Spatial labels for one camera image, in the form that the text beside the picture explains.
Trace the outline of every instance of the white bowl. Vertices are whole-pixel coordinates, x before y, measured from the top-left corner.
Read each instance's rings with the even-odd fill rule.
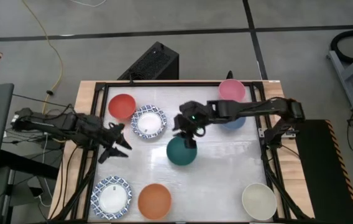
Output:
[[[256,220],[268,220],[276,212],[276,196],[264,184],[248,185],[243,191],[241,200],[246,212]]]

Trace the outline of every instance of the white tabletop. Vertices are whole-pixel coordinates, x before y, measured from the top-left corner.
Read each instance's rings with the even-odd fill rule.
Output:
[[[173,118],[179,113],[179,105],[195,100],[206,104],[218,100],[217,86],[156,86],[110,87],[107,103],[118,94],[132,95],[137,108],[155,105],[167,116],[168,127],[156,139],[144,140],[132,132],[126,124],[124,136],[133,150],[119,147],[128,158],[110,157],[98,164],[94,184],[110,175],[124,178],[132,187],[130,209],[119,221],[143,222],[137,199],[140,191],[149,184],[166,186],[172,195],[172,208],[166,221],[252,221],[244,211],[241,195],[252,183],[265,183],[265,173],[260,159],[260,145],[254,117],[247,117],[245,125],[235,131],[220,125],[210,125],[206,135],[196,138],[198,155],[187,166],[172,164],[166,154],[169,140],[173,138]],[[249,87],[244,101],[250,102]],[[104,126],[117,123],[106,109]],[[101,220],[92,209],[88,221]]]

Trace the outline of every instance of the yellow cable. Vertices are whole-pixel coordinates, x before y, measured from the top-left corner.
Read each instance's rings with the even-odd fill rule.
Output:
[[[52,138],[52,140],[56,141],[57,143],[65,143],[66,141],[61,141],[61,140],[57,140],[57,139],[54,139]]]
[[[26,6],[26,8],[30,11],[30,13],[34,16],[34,19],[39,23],[42,31],[44,32],[45,38],[48,42],[48,45],[55,51],[55,53],[57,53],[57,56],[59,58],[59,62],[60,62],[60,74],[59,74],[59,78],[57,80],[57,82],[53,85],[53,87],[51,88],[51,91],[53,91],[59,84],[60,79],[63,76],[63,62],[62,62],[62,58],[59,55],[59,52],[56,50],[56,48],[51,44],[50,39],[48,38],[48,34],[44,29],[44,26],[41,24],[41,22],[39,21],[39,19],[37,18],[37,16],[35,16],[34,12],[29,8],[29,6],[26,4],[25,0],[22,0],[23,4]],[[45,97],[45,101],[48,101],[48,98],[50,97],[49,94],[47,94],[47,97]],[[47,107],[47,103],[44,103],[42,105],[42,113],[45,113],[45,108]]]

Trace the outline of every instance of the pink bowl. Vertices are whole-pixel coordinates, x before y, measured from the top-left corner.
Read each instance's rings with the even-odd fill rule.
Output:
[[[219,84],[219,96],[222,100],[234,100],[241,102],[245,97],[245,87],[243,83],[235,79],[227,79]]]

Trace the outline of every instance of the blue bowl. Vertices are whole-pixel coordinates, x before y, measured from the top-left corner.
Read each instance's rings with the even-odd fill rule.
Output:
[[[235,121],[231,121],[229,123],[222,124],[222,126],[224,126],[226,129],[229,129],[229,130],[237,130],[237,129],[243,127],[244,123],[245,123],[245,117],[242,117],[242,118],[238,118]]]

